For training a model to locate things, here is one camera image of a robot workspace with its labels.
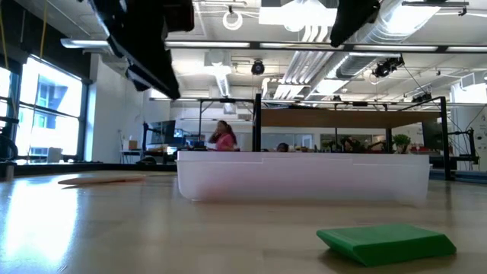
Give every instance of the woman's hair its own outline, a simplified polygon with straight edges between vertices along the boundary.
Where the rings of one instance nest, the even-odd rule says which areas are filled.
[[[234,140],[234,144],[236,145],[237,144],[237,137],[234,133],[234,130],[231,128],[231,126],[227,122],[225,122],[224,120],[220,120],[218,122],[221,123],[227,129],[227,133],[230,134],[231,138]]]

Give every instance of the fluorescent light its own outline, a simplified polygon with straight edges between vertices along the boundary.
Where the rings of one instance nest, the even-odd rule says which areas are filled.
[[[437,46],[407,46],[407,45],[357,45],[354,50],[370,50],[370,51],[394,51],[394,52],[434,52],[438,49]]]
[[[247,3],[245,1],[206,1],[206,0],[201,0],[201,1],[193,1],[193,3],[200,4],[200,5],[232,5],[232,6],[240,6],[240,7],[246,7]]]
[[[400,53],[350,53],[350,56],[399,58]]]
[[[205,42],[205,41],[166,41],[166,46],[171,49],[177,48],[250,48],[248,42]]]
[[[337,48],[331,47],[328,43],[261,43],[262,49],[292,49],[292,50],[329,50],[338,51],[343,49],[343,46]]]
[[[100,48],[108,47],[108,42],[105,40],[73,40],[69,38],[61,39],[61,44],[67,49],[79,48]]]
[[[441,8],[463,8],[470,5],[469,2],[410,2],[404,1],[403,6],[409,7],[441,7]]]
[[[181,118],[181,121],[199,121],[199,118]],[[217,122],[222,118],[201,118],[202,122]],[[224,119],[226,122],[252,122],[250,119]]]
[[[348,81],[343,80],[322,80],[317,86],[317,93],[314,95],[330,96],[343,87]]]
[[[262,100],[262,102],[270,104],[294,104],[299,103],[299,100]]]
[[[449,53],[457,53],[457,52],[470,52],[470,53],[487,52],[487,46],[449,46],[447,48],[447,52],[449,52]]]

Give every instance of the wooden table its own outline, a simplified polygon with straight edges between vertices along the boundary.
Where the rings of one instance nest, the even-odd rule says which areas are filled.
[[[484,186],[431,181],[428,204],[420,209],[378,203],[196,203],[180,196],[175,174],[144,174],[144,183],[57,184],[72,175],[0,183],[0,273],[391,274],[487,269]],[[321,228],[398,222],[444,232],[458,254],[367,269],[327,251],[315,235]]]

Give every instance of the computer screen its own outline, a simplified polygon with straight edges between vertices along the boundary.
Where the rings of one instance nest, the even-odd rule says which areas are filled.
[[[152,131],[151,144],[172,144],[174,142],[174,128],[176,127],[176,121],[163,121],[150,123],[149,126]]]
[[[422,128],[425,147],[437,150],[443,149],[441,124],[436,121],[423,122]]]

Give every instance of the translucent plastic bin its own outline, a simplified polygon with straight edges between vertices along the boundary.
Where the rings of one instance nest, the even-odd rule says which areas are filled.
[[[427,155],[180,151],[181,194],[212,200],[364,200],[421,205]]]

